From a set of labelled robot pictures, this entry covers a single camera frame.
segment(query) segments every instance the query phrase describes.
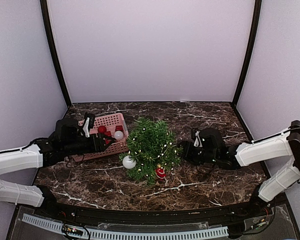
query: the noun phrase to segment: white ball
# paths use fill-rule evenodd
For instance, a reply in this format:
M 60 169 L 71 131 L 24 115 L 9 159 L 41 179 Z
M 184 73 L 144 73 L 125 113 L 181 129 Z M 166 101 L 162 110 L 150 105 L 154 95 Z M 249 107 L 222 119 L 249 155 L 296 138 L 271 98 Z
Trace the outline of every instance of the white ball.
M 120 141 L 124 139 L 124 133 L 122 131 L 116 131 L 114 133 L 114 138 Z
M 126 169 L 133 169 L 136 166 L 136 161 L 134 161 L 133 159 L 130 158 L 130 156 L 125 156 L 122 160 L 122 165 L 126 168 Z

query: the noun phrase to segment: artificial christmas tree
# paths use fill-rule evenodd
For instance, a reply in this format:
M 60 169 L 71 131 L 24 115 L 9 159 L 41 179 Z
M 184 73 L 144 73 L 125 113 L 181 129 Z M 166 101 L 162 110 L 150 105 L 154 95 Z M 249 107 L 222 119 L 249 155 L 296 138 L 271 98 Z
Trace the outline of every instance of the artificial christmas tree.
M 129 152 L 121 153 L 120 159 L 125 167 L 128 166 L 128 176 L 137 181 L 147 180 L 150 185 L 158 178 L 157 165 L 166 174 L 173 171 L 181 161 L 179 154 L 182 149 L 177 147 L 175 134 L 162 120 L 154 122 L 140 117 L 136 120 L 135 129 L 129 133 L 127 146 Z

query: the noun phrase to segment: pink basket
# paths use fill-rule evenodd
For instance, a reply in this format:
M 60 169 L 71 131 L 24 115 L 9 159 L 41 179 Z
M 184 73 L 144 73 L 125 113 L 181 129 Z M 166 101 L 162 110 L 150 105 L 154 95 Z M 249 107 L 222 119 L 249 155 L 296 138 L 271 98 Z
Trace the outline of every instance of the pink basket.
M 81 126 L 84 123 L 84 121 L 80 121 L 79 125 Z M 129 151 L 127 146 L 127 137 L 129 136 L 129 132 L 127 129 L 127 125 L 124 119 L 124 116 L 122 113 L 116 113 L 106 116 L 100 116 L 96 117 L 94 120 L 94 126 L 90 130 L 90 134 L 96 134 L 98 133 L 98 127 L 99 126 L 105 126 L 107 131 L 111 131 L 111 135 L 113 136 L 116 130 L 116 126 L 121 125 L 123 126 L 123 134 L 124 137 L 122 140 L 117 141 L 113 144 L 111 144 L 105 151 L 98 152 L 98 153 L 87 153 L 84 154 L 84 157 L 81 155 L 73 155 L 72 157 L 76 162 L 81 162 L 82 160 L 90 160 L 90 159 L 96 159 L 101 158 L 104 156 L 109 156 L 113 154 L 119 154 L 123 152 Z

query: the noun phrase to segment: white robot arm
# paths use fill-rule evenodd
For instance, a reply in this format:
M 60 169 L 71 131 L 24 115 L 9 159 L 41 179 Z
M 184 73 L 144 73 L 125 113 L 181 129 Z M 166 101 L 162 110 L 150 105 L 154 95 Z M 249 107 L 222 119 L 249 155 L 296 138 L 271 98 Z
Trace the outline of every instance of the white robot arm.
M 192 140 L 183 141 L 183 158 L 195 165 L 216 164 L 234 170 L 250 164 L 288 156 L 289 161 L 271 178 L 259 185 L 250 202 L 263 206 L 300 180 L 300 121 L 272 136 L 226 147 L 220 132 L 213 128 L 193 129 Z
M 50 137 L 37 138 L 24 147 L 0 151 L 0 175 L 51 166 L 70 155 L 105 151 L 116 140 L 102 133 L 90 134 L 94 121 L 95 116 L 88 113 L 82 126 L 73 118 L 64 118 L 57 121 L 55 132 Z M 55 201 L 55 198 L 45 186 L 25 186 L 0 179 L 2 202 L 40 207 L 47 200 Z

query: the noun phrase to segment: red ornament ball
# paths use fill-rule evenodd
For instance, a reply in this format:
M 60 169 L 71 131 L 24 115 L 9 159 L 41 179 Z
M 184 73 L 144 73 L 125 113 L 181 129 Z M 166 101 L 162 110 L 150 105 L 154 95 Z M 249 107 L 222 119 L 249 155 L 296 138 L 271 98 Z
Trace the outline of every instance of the red ornament ball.
M 107 128 L 103 125 L 98 127 L 98 133 L 104 134 L 107 131 Z

